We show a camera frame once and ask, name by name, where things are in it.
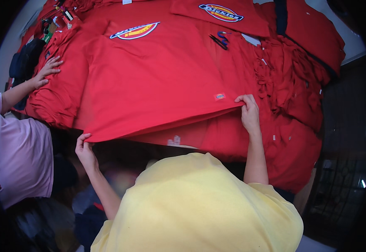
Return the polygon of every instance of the forearm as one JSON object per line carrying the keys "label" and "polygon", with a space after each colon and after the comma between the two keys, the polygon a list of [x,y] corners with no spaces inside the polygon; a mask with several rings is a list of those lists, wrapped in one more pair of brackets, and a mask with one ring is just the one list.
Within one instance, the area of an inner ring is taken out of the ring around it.
{"label": "forearm", "polygon": [[17,85],[16,87],[11,88],[10,90],[5,91],[2,94],[3,105],[1,107],[1,114],[6,113],[15,104],[17,104],[22,98],[24,98],[27,94],[35,90],[34,79],[30,79]]}
{"label": "forearm", "polygon": [[120,207],[121,199],[117,196],[99,169],[92,169],[92,171],[87,174],[97,196],[100,199],[100,202],[103,205],[107,218],[109,220],[115,219]]}
{"label": "forearm", "polygon": [[255,182],[268,185],[266,156],[264,155],[261,132],[249,134],[249,137],[250,141],[243,181],[246,184]]}

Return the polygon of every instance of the person in yellow shirt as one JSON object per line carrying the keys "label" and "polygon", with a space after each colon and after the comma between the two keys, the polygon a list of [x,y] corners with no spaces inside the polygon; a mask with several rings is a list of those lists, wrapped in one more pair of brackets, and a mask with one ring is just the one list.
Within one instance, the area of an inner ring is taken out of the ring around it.
{"label": "person in yellow shirt", "polygon": [[107,221],[91,251],[295,251],[303,222],[268,184],[259,109],[250,95],[242,123],[250,135],[243,181],[211,154],[162,159],[143,171],[122,200],[82,134],[75,149]]}

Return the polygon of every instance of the person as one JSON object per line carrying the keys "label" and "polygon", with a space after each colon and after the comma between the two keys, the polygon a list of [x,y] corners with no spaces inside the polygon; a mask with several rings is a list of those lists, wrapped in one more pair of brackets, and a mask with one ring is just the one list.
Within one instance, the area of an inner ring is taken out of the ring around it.
{"label": "person", "polygon": [[28,197],[50,197],[77,182],[72,163],[61,156],[61,141],[41,122],[2,115],[28,93],[48,83],[63,61],[51,58],[30,80],[0,93],[0,200],[5,209]]}
{"label": "person", "polygon": [[75,152],[108,220],[91,251],[295,251],[303,223],[271,185],[259,109],[242,95],[242,123],[250,143],[243,181],[211,154],[162,159],[142,172],[123,199],[99,170],[82,134]]}

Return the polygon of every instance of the bundle of red fabric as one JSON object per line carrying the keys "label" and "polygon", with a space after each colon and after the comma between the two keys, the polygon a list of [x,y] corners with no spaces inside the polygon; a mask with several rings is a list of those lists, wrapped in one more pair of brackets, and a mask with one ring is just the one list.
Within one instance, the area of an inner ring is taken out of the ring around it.
{"label": "bundle of red fabric", "polygon": [[[64,7],[81,13],[82,23],[55,32],[44,49],[36,71],[52,56],[65,63],[30,95],[28,114],[55,127],[84,129],[93,142],[124,137],[245,161],[249,137],[236,108],[242,103],[234,99],[252,93],[270,183],[298,192],[319,156],[321,86],[330,80],[311,54],[308,43],[314,42],[278,35],[274,3],[120,2],[65,1]],[[49,12],[48,3],[42,12]],[[288,0],[288,32],[294,25],[290,16],[300,11],[292,4]],[[313,25],[321,24],[315,30],[325,29],[326,20],[319,21],[325,17],[313,17]],[[209,37],[220,31],[228,50]],[[260,37],[261,45],[248,43],[241,33]],[[337,69],[340,61],[333,59],[342,56],[339,51],[322,60]]]}

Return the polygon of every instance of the person in pink shirt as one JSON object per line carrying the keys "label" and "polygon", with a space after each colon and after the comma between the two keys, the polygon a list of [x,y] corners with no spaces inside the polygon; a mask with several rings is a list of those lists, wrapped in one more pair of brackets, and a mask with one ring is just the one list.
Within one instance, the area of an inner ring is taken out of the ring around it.
{"label": "person in pink shirt", "polygon": [[78,181],[74,165],[61,155],[62,144],[41,122],[2,115],[25,95],[48,83],[46,76],[60,72],[60,57],[32,79],[0,93],[0,200],[5,209],[29,197],[50,197]]}

